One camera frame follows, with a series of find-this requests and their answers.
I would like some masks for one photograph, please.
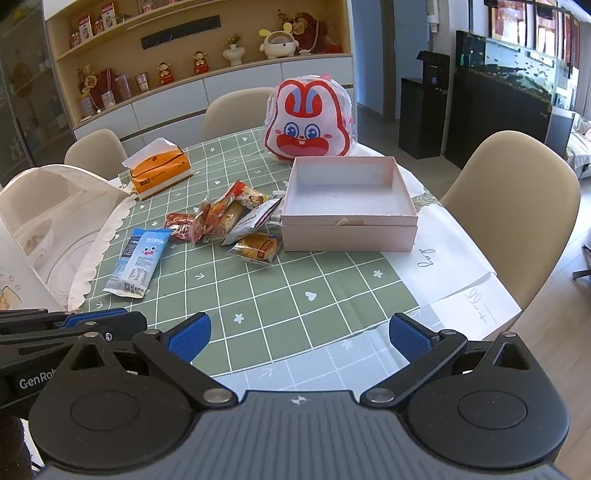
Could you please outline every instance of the glass jar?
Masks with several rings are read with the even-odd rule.
[[[130,99],[131,90],[129,89],[129,82],[127,81],[127,77],[125,75],[120,75],[115,79],[115,83],[117,84],[117,88],[119,89],[121,98],[123,100]]]
[[[100,98],[103,100],[103,106],[106,108],[111,108],[115,106],[115,95],[110,90],[107,90],[103,93]]]
[[[90,93],[83,93],[80,96],[80,107],[82,108],[83,118],[88,118],[96,113]]]
[[[135,76],[135,81],[138,83],[138,88],[141,93],[147,92],[150,90],[148,86],[148,74],[147,73],[140,73],[139,75]]]

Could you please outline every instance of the white paper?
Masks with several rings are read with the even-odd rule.
[[[482,340],[521,311],[492,273],[431,308],[445,328],[463,333],[468,340]]]
[[[468,234],[439,205],[428,205],[418,213],[417,237],[410,253],[383,252],[383,255],[420,307],[494,272]]]
[[[174,150],[175,148],[178,148],[178,146],[169,142],[165,138],[157,138],[156,140],[142,148],[139,152],[131,155],[127,160],[122,162],[122,165],[132,170],[147,158],[153,157],[155,155],[160,155],[165,152],[169,152],[171,150]]]

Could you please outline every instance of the metal screw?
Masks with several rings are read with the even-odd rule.
[[[371,403],[388,403],[394,399],[394,393],[387,388],[372,388],[367,391],[365,397]]]
[[[203,394],[203,399],[208,403],[226,403],[232,399],[232,392],[225,388],[210,388]]]

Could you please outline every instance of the figurine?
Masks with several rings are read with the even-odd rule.
[[[195,60],[195,74],[197,75],[209,71],[209,65],[207,64],[205,55],[207,54],[203,53],[201,50],[197,51],[195,55],[193,55],[193,60]]]
[[[158,67],[158,70],[160,71],[160,85],[166,85],[167,83],[174,81],[173,74],[169,67],[170,65],[165,62],[162,62]]]
[[[270,32],[264,28],[259,30],[259,36],[265,38],[259,50],[264,51],[269,60],[279,57],[292,57],[299,45],[291,34],[292,29],[293,25],[285,22],[282,31]]]

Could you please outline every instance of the snack package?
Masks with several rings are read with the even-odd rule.
[[[152,279],[171,231],[135,228],[103,291],[141,299]]]
[[[242,192],[236,196],[236,200],[248,209],[255,209],[269,199],[268,195],[265,195],[264,193],[249,187],[243,182],[240,183],[243,185],[243,189]]]
[[[328,75],[281,82],[267,102],[262,142],[284,161],[347,155],[357,143],[349,94]]]
[[[189,240],[195,244],[199,242],[203,236],[205,220],[207,219],[207,214],[211,207],[212,205],[207,201],[207,198],[203,199],[195,219],[191,222],[191,227],[189,227]]]
[[[285,190],[275,190],[273,195],[271,196],[272,199],[281,199],[281,202],[277,206],[277,208],[273,211],[267,223],[269,225],[278,225],[281,226],[281,212],[283,211],[283,197],[287,192]]]
[[[230,233],[247,211],[248,208],[234,200],[224,212],[222,220],[218,226],[203,235],[203,242],[206,244],[212,244],[224,240],[226,235]]]
[[[281,243],[280,236],[251,233],[234,245],[228,253],[245,262],[268,267],[272,265],[272,260],[279,252]]]
[[[262,227],[267,219],[271,216],[273,211],[281,203],[281,199],[267,200],[260,207],[252,210],[242,220],[240,220],[236,226],[226,236],[222,242],[223,245],[230,245],[241,238],[246,237],[250,233],[256,232]]]
[[[171,231],[170,238],[188,242],[191,223],[197,215],[194,213],[167,213],[164,219],[164,228]]]
[[[234,185],[228,188],[228,191],[224,193],[224,195],[212,203],[212,206],[209,209],[205,219],[203,235],[209,233],[220,224],[226,209],[234,201],[234,199],[242,193],[244,187],[245,185],[240,180],[237,180],[234,182]]]

